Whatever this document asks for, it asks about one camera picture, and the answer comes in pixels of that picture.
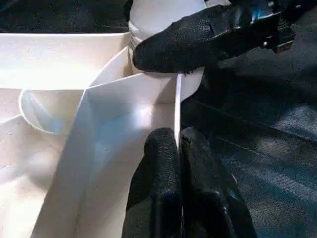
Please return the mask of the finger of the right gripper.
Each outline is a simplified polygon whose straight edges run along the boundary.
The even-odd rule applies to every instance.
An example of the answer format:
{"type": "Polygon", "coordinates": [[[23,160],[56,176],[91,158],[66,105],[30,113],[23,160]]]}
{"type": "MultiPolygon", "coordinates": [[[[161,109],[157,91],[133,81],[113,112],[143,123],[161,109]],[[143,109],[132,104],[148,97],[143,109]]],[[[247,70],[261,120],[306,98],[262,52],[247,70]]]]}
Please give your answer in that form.
{"type": "Polygon", "coordinates": [[[216,5],[173,22],[135,48],[134,66],[148,72],[189,73],[241,55],[230,53],[234,13],[232,5],[216,5]]]}

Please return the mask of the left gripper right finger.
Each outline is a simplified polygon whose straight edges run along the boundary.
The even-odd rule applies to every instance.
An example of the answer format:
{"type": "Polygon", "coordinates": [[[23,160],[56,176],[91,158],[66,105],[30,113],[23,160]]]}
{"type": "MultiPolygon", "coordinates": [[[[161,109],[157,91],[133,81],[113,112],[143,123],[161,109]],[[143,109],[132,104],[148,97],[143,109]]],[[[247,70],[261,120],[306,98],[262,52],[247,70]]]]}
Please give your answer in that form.
{"type": "Polygon", "coordinates": [[[185,235],[255,238],[252,217],[235,177],[194,127],[181,131],[185,235]]]}

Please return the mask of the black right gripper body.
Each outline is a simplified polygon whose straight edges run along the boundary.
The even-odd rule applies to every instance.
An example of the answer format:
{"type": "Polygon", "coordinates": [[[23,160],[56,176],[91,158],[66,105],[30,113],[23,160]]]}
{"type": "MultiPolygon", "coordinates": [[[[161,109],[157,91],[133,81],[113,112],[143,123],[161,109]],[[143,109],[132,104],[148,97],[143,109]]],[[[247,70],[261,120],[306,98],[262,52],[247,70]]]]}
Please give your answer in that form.
{"type": "Polygon", "coordinates": [[[295,32],[291,25],[315,23],[309,12],[315,0],[232,0],[235,13],[231,20],[230,53],[243,54],[261,47],[275,52],[289,49],[295,32]]]}

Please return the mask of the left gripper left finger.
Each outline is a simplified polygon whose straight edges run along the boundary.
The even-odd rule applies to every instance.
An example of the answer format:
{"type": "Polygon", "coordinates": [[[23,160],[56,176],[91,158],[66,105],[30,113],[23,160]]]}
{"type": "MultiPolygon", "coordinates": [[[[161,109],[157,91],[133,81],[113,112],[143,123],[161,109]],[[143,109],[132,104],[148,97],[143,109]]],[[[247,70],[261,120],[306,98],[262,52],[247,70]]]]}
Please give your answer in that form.
{"type": "Polygon", "coordinates": [[[182,223],[180,159],[171,128],[152,131],[133,174],[124,238],[179,238],[182,223]]]}

